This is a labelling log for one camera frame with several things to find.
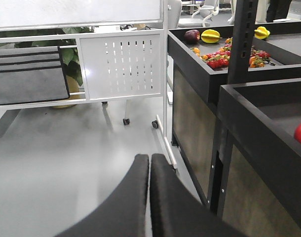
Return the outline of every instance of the metal post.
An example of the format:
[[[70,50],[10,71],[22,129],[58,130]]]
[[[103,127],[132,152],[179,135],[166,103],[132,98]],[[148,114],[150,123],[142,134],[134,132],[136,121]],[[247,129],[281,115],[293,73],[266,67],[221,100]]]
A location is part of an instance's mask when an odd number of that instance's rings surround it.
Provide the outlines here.
[[[228,68],[228,84],[246,82],[257,6],[258,0],[237,1],[232,51]]]

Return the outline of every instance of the gray fabric pocket organizer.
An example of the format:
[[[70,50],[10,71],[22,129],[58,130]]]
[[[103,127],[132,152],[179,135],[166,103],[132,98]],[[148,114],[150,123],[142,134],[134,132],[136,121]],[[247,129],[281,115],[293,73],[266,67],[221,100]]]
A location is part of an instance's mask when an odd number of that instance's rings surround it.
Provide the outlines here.
[[[59,47],[0,49],[0,105],[69,97]]]

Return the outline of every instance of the black metal rack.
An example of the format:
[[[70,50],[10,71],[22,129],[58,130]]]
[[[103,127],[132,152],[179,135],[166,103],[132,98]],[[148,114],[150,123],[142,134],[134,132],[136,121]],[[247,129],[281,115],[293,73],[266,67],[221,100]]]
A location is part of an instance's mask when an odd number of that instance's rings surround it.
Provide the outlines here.
[[[271,221],[284,224],[275,231],[301,236],[301,79],[224,85],[217,115],[228,131],[218,215],[246,233],[241,213],[276,213]]]
[[[261,25],[270,30],[272,38],[301,34],[301,22]],[[213,29],[223,38],[233,35],[233,26]],[[201,201],[211,211],[220,214],[225,201],[222,195],[226,192],[221,188],[224,184],[222,179],[228,176],[225,154],[232,150],[228,140],[233,139],[233,135],[224,127],[217,110],[219,89],[222,84],[227,84],[228,71],[212,70],[190,50],[190,47],[199,47],[204,53],[210,53],[221,44],[186,45],[183,36],[187,30],[170,30],[168,34],[168,53],[174,59],[172,144],[180,147]],[[280,65],[249,69],[246,76],[239,76],[237,82],[301,78],[301,55],[294,53],[290,47],[281,47],[270,37],[268,40],[254,38],[253,45],[269,52]]]

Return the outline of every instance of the white metal bar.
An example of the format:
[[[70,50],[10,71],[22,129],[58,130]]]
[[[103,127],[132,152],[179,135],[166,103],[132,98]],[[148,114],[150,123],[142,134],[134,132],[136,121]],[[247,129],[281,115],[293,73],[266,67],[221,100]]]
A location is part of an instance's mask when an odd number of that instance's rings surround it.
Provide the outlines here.
[[[60,48],[77,48],[77,45],[63,45],[59,46]]]
[[[167,48],[168,48],[168,0],[164,0],[164,21],[163,21],[163,29],[164,29],[164,41],[163,41],[163,136],[167,136]]]
[[[124,116],[125,119],[129,119],[131,102],[132,101],[130,99],[126,100],[126,103],[125,103],[125,116]]]
[[[82,55],[82,50],[81,50],[81,43],[80,43],[80,38],[75,38],[76,40],[76,45],[77,45],[77,51],[78,51],[78,59],[79,59],[79,65],[80,65],[80,70],[81,70],[81,77],[82,77],[82,83],[83,83],[83,88],[85,90],[85,98],[89,99],[89,88],[88,88],[88,83],[87,83],[87,77],[86,77],[86,72],[85,72],[85,65],[84,65],[84,59]]]
[[[17,109],[50,107],[56,105],[84,104],[84,103],[87,103],[86,99],[60,100],[60,101],[37,102],[37,103],[27,103],[27,104],[17,104],[17,105],[1,105],[0,109],[17,110]]]
[[[164,128],[163,128],[163,126],[162,126],[162,123],[161,123],[160,118],[159,118],[158,115],[156,115],[156,120],[157,120],[157,122],[158,122],[158,127],[160,128],[161,135],[163,136]],[[169,155],[171,164],[172,164],[172,166],[174,167],[174,169],[177,169],[177,168],[178,168],[178,166],[177,166],[177,161],[176,161],[176,159],[175,159],[174,153],[172,152],[172,149],[171,149],[171,147],[170,147],[170,144],[169,144],[169,141],[168,141],[167,137],[163,136],[163,140],[164,140],[165,147],[166,147],[166,150],[167,150],[167,152],[168,152],[168,155]]]
[[[80,33],[80,34],[65,34],[65,35],[46,35],[46,36],[24,36],[24,37],[6,37],[0,38],[0,43],[14,43],[38,40],[66,40],[66,39],[82,39],[91,37],[118,37],[118,36],[133,36],[133,35],[153,35],[160,34],[161,29],[147,30],[147,31],[121,31],[113,33]]]
[[[85,92],[71,92],[70,95],[84,95]]]
[[[145,20],[145,21],[110,21],[110,22],[96,22],[84,24],[64,24],[64,25],[40,25],[40,26],[25,26],[25,27],[5,27],[0,28],[0,31],[24,31],[24,30],[43,30],[67,27],[89,27],[89,26],[110,26],[110,25],[132,25],[132,24],[147,24],[147,23],[161,23],[162,20]]]

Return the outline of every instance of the purple fruit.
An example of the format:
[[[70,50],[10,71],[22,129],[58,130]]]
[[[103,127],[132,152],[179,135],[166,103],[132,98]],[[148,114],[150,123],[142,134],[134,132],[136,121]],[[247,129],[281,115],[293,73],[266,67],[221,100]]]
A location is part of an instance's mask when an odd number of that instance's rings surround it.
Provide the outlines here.
[[[189,30],[185,33],[184,38],[188,44],[198,43],[200,40],[200,32],[198,30]]]

